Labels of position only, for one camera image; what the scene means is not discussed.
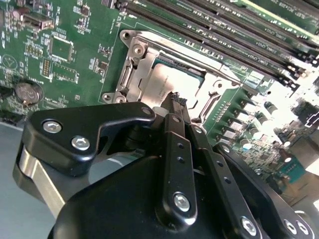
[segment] electrolytic capacitor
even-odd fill
[[[289,154],[283,148],[279,149],[279,154],[285,163],[289,163],[292,160],[291,154]]]
[[[240,140],[240,144],[243,146],[244,150],[249,150],[253,147],[253,145],[246,138]]]
[[[291,142],[288,140],[288,138],[286,137],[284,133],[279,133],[277,134],[277,136],[280,139],[280,141],[283,143],[284,147],[290,146]]]
[[[249,130],[249,133],[252,135],[254,139],[260,139],[263,136],[263,133],[261,133],[257,128],[253,127]]]
[[[271,116],[275,117],[279,114],[279,110],[276,106],[270,105],[267,108],[267,111],[270,113]]]
[[[263,127],[270,128],[272,125],[271,120],[269,120],[266,116],[261,115],[258,117],[258,121]]]

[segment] green circuit board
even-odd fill
[[[190,15],[211,24],[213,28],[216,27],[216,29],[228,32],[229,39],[238,37],[242,41],[247,41],[257,50],[264,51],[266,55],[254,55],[253,51],[246,51],[240,45],[231,44],[224,38],[209,35],[205,32],[207,29],[203,30],[197,25],[189,25],[189,22],[183,18],[168,14],[145,0],[130,0],[129,2],[138,5],[145,12],[152,12],[174,22],[180,28],[196,34],[200,32],[203,39],[211,40],[220,47],[227,46],[230,57],[208,51],[201,44],[190,45],[187,37],[178,32],[170,31],[166,27],[161,27],[160,24],[126,14],[114,7],[110,8],[110,3],[113,2],[110,0],[33,1],[39,3],[41,7],[34,7],[34,4],[33,6],[18,6],[19,2],[28,3],[29,0],[0,0],[0,87],[13,89],[21,81],[34,82],[43,90],[43,98],[37,104],[26,106],[15,94],[12,94],[0,101],[1,112],[28,115],[28,113],[38,110],[105,104],[102,95],[114,93],[116,90],[128,52],[127,46],[119,37],[122,30],[151,31],[225,64],[243,84],[256,90],[262,96],[270,94],[269,90],[275,79],[234,60],[232,53],[238,54],[241,59],[255,61],[275,73],[281,71],[282,65],[268,60],[267,55],[273,56],[275,59],[286,60],[285,51],[274,50],[271,44],[267,45],[262,39],[247,32],[247,29],[223,24],[221,21],[212,19],[206,13],[190,7],[182,0],[167,0],[166,2],[176,9],[185,10]],[[270,31],[255,18],[229,10],[224,5],[230,3],[227,0],[207,0],[206,2],[217,10],[232,13],[242,22],[251,24],[261,31]],[[283,2],[273,0],[252,0],[251,2],[238,0],[235,3],[240,7],[245,6],[256,16],[268,20],[286,32],[303,38],[307,37],[310,40],[316,38],[314,34],[318,28],[318,17],[310,13],[300,15],[300,10],[297,7],[291,11],[289,8],[283,7]],[[20,14],[23,14],[23,11],[30,15],[29,22],[22,23]],[[278,16],[267,14],[267,11]],[[52,24],[52,27],[35,31],[34,26],[30,25],[32,17],[42,17],[49,24]],[[272,34],[294,48],[302,49],[304,47],[293,38],[282,37],[276,30],[272,29]],[[307,90],[303,89],[299,94],[303,94]],[[203,125],[211,144],[217,142],[216,137],[227,126],[227,120],[233,117],[234,111],[240,108],[241,100],[248,99],[247,91],[240,87],[225,91]],[[308,135],[312,132],[312,130],[305,131],[305,128],[301,126],[297,136]],[[240,132],[238,136],[245,134],[246,132]],[[237,141],[232,142],[231,146],[245,156],[250,164],[253,164],[252,159],[264,155],[263,162],[254,163],[253,168],[259,168],[261,164],[266,165],[266,163],[279,158],[278,153],[272,153],[270,142],[254,140],[252,144],[253,150],[251,151],[243,150]]]
[[[35,110],[104,104],[101,94],[115,90],[127,53],[127,47],[118,37],[123,29],[149,30],[181,44],[185,42],[179,35],[147,21],[124,16],[117,9],[103,5],[103,1],[45,2],[45,7],[36,12],[49,16],[55,27],[39,33],[14,18],[12,12],[18,7],[13,0],[0,2],[4,19],[0,83],[12,87],[17,81],[27,79],[38,83],[44,91],[44,99],[37,105],[24,107],[15,97],[10,97],[0,104],[2,110],[25,115]],[[84,4],[89,8],[88,16],[81,14]],[[243,82],[253,72],[222,55],[212,57],[227,63]],[[102,71],[97,70],[100,64],[104,65]],[[265,93],[268,87],[260,84],[261,79],[253,79],[246,84]]]

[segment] black metal bracket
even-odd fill
[[[168,228],[182,231],[194,224],[197,217],[191,144],[178,115],[167,114],[164,124],[163,170],[156,213]]]
[[[215,145],[213,150],[225,158],[246,202],[271,238],[314,237],[309,225],[234,150],[223,143]]]
[[[22,143],[37,159],[48,163],[61,173],[77,176],[86,173],[98,153],[99,140],[107,137],[112,142],[120,129],[129,125],[150,125],[155,113],[143,103],[111,104],[79,108],[39,111],[26,122]],[[61,130],[48,132],[46,122],[56,122]],[[79,150],[72,139],[79,137]]]
[[[268,238],[255,221],[224,157],[213,152],[205,133],[195,125],[188,126],[194,148],[194,158],[199,160],[211,184],[215,184],[224,207],[224,232],[227,237]]]
[[[20,176],[22,150],[25,168],[32,169],[28,160],[38,160],[37,165],[45,163],[44,168],[54,169],[50,175],[61,174],[60,179],[68,181],[68,177],[85,177],[101,148],[101,138],[107,139],[104,144],[109,148],[119,132],[137,125],[153,129],[160,137],[150,143],[145,158],[67,195],[61,211],[56,210],[55,238],[60,239],[62,231],[62,239],[105,238],[123,222],[135,230],[143,228],[145,234],[138,234],[139,238],[313,238],[308,224],[232,149],[225,144],[211,147],[204,131],[190,123],[186,107],[170,98],[164,105],[170,113],[162,117],[143,103],[126,103],[42,111],[29,118],[14,173]],[[48,127],[48,122],[55,123]],[[138,135],[134,130],[133,138]],[[79,144],[74,144],[75,137],[80,137]],[[194,173],[193,165],[203,172]],[[30,178],[26,180],[17,182],[22,187],[32,184]],[[46,185],[38,182],[36,186]],[[40,200],[48,198],[35,186],[29,192]]]

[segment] chip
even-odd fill
[[[81,8],[81,13],[84,16],[88,16],[89,13],[90,13],[90,7],[87,6],[87,5],[83,5],[82,8]]]
[[[73,43],[53,36],[50,43],[50,54],[63,61],[71,61]]]
[[[101,68],[102,70],[105,70],[108,68],[108,63],[105,63],[105,62],[100,62],[99,64],[99,68]]]

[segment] capacitor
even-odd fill
[[[291,142],[291,141],[293,141],[296,137],[297,137],[296,134],[293,132],[293,133],[290,133],[287,138],[288,138],[288,140]]]
[[[263,127],[266,127],[266,128],[270,128],[272,126],[272,122],[271,120],[269,120],[266,116],[264,115],[261,115],[257,118],[257,120],[260,122],[260,124],[263,126]]]
[[[249,133],[254,139],[260,139],[263,136],[263,133],[260,132],[257,128],[253,127],[249,130]]]
[[[18,83],[15,86],[15,95],[25,105],[33,105],[43,99],[43,89],[36,83]]]
[[[280,141],[283,143],[284,147],[290,146],[291,142],[288,140],[288,138],[286,137],[286,135],[284,133],[278,133],[276,135],[278,136]]]
[[[249,150],[253,147],[253,145],[246,138],[240,140],[240,144],[241,144],[241,146],[243,146],[244,150]]]
[[[279,116],[279,114],[280,114],[280,111],[274,105],[270,105],[266,109],[270,113],[270,115],[273,116],[273,117]]]
[[[285,163],[289,163],[292,160],[291,154],[289,154],[283,148],[279,149],[279,154]]]

